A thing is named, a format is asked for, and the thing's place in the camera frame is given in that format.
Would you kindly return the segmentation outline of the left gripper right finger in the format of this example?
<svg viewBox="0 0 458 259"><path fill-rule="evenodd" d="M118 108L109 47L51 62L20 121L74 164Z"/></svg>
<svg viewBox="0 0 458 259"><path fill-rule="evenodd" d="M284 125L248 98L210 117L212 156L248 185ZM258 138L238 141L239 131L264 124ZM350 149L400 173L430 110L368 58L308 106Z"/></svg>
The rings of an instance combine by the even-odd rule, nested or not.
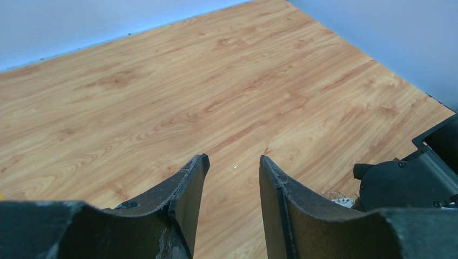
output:
<svg viewBox="0 0 458 259"><path fill-rule="evenodd" d="M457 211L338 205L263 155L259 165L268 258L457 258Z"/></svg>

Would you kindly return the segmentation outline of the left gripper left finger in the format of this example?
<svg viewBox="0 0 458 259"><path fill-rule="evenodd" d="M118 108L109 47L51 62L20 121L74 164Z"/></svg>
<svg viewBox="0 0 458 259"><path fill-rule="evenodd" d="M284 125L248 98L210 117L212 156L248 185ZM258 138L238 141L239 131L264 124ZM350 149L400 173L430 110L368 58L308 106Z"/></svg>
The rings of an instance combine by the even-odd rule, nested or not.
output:
<svg viewBox="0 0 458 259"><path fill-rule="evenodd" d="M1 258L192 258L206 154L115 208L1 202Z"/></svg>

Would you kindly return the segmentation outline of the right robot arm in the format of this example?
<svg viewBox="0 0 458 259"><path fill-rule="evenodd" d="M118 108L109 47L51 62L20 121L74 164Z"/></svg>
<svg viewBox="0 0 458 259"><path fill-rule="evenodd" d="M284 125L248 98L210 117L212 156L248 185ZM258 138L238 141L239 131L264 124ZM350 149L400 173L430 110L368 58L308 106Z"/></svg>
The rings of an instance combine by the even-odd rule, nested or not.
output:
<svg viewBox="0 0 458 259"><path fill-rule="evenodd" d="M376 165L356 163L360 180L353 209L436 208L457 210L457 114L412 140L416 151Z"/></svg>

